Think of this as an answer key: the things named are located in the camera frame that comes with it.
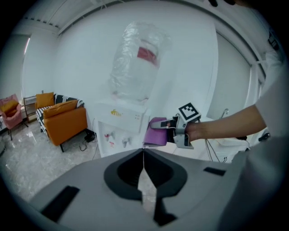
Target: black slot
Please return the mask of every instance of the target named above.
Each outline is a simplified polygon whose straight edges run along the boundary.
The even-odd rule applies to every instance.
[[[167,126],[167,121],[164,121],[164,122],[161,122],[161,128],[164,128],[164,127],[166,127]]]
[[[137,189],[143,167],[143,152],[139,152],[139,154],[122,163],[117,169],[117,174],[120,179]]]
[[[216,168],[211,168],[211,167],[206,167],[204,169],[204,171],[207,171],[209,173],[215,174],[215,175],[219,175],[219,176],[224,176],[225,174],[225,170],[220,170],[220,169],[216,169]]]
[[[74,197],[78,194],[76,187],[66,186],[41,212],[50,220],[57,222]]]

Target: marble floor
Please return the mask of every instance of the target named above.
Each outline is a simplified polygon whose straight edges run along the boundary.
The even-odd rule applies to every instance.
[[[82,132],[64,142],[63,149],[54,146],[50,139],[40,132],[37,121],[18,125],[12,129],[13,140],[8,132],[2,134],[6,150],[0,156],[0,173],[11,192],[29,201],[40,189],[72,167],[93,159],[101,158],[97,143],[82,142],[86,135]],[[152,217],[154,215],[156,188],[143,169],[138,189],[143,194],[143,207]]]

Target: black cable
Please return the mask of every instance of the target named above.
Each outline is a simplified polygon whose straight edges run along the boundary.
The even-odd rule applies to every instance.
[[[87,149],[86,140],[84,140],[84,141],[82,142],[82,144],[85,145],[85,148],[82,150],[82,149],[81,149],[81,146],[79,146],[79,149],[83,152],[83,151],[85,151],[85,150]]]
[[[245,141],[248,143],[248,149],[250,149],[250,143],[247,140],[245,140]]]
[[[94,128],[94,126],[93,126],[93,123],[94,123],[94,120],[95,120],[95,118],[93,119],[93,121],[92,121],[92,132],[93,132],[93,134],[94,134],[94,131],[93,131],[93,128]]]
[[[211,156],[211,152],[210,152],[210,149],[209,149],[209,146],[208,146],[208,143],[207,143],[207,139],[205,139],[205,145],[206,145],[206,147],[207,147],[209,156],[211,157],[211,161],[213,161],[213,158],[212,158],[212,156]]]
[[[219,158],[217,157],[217,154],[216,154],[215,150],[213,149],[212,145],[210,144],[210,142],[209,142],[209,141],[208,141],[208,143],[209,143],[209,145],[211,146],[211,148],[212,148],[212,150],[213,150],[213,152],[214,152],[214,154],[215,154],[215,156],[216,156],[217,160],[220,162],[220,160],[219,160]]]
[[[211,146],[211,148],[212,148],[212,150],[213,150],[213,152],[214,152],[217,160],[220,162],[220,160],[219,160],[219,158],[217,157],[217,154],[216,154],[215,150],[213,149],[212,145],[210,144],[209,140],[208,140],[208,139],[205,139],[205,144],[206,144],[206,146],[207,146],[207,148],[208,148],[208,151],[209,151],[209,155],[210,155],[210,157],[211,157],[211,160],[213,161],[213,158],[212,158],[212,156],[211,156],[211,152],[210,152],[208,143],[209,143],[209,145]]]

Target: black and white striped cushion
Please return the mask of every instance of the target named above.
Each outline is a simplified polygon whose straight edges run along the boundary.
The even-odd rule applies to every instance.
[[[75,98],[72,98],[72,97],[67,97],[67,96],[54,94],[54,103],[55,104],[67,102],[67,101],[70,101],[70,100],[77,100],[76,108],[84,106],[84,102],[82,100],[80,100],[80,99],[75,99]]]
[[[38,122],[40,123],[40,130],[44,132],[47,135],[46,127],[44,126],[44,118],[43,118],[43,112],[45,109],[50,108],[51,106],[46,106],[42,108],[38,108],[36,110],[36,117]]]

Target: purple object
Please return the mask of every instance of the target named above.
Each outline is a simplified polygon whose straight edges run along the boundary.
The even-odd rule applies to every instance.
[[[167,145],[167,130],[166,129],[152,129],[151,123],[166,120],[165,117],[155,117],[149,122],[148,130],[144,137],[144,146],[166,146]]]

